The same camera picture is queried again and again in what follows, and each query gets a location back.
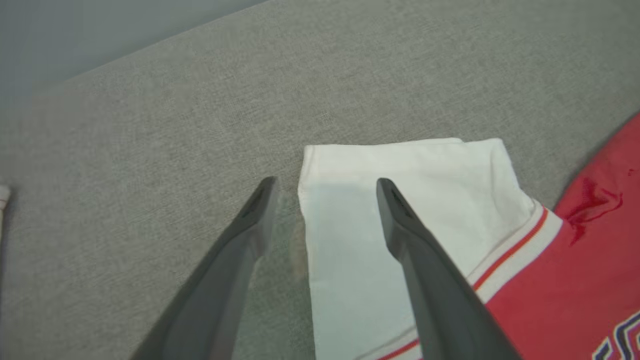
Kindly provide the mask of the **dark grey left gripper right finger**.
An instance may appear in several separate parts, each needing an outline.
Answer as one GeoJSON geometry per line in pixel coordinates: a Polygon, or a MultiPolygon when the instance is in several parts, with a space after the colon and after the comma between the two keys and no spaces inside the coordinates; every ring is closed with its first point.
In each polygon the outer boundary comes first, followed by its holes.
{"type": "Polygon", "coordinates": [[[389,178],[376,197],[388,251],[400,262],[425,360],[519,360],[489,310],[389,178]]]}

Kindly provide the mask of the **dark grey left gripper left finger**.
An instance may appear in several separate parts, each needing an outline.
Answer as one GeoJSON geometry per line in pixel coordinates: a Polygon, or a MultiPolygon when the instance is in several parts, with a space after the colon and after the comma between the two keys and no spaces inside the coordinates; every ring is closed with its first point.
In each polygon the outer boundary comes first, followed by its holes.
{"type": "Polygon", "coordinates": [[[142,340],[134,360],[230,360],[256,262],[272,239],[278,179],[259,182],[142,340]]]}

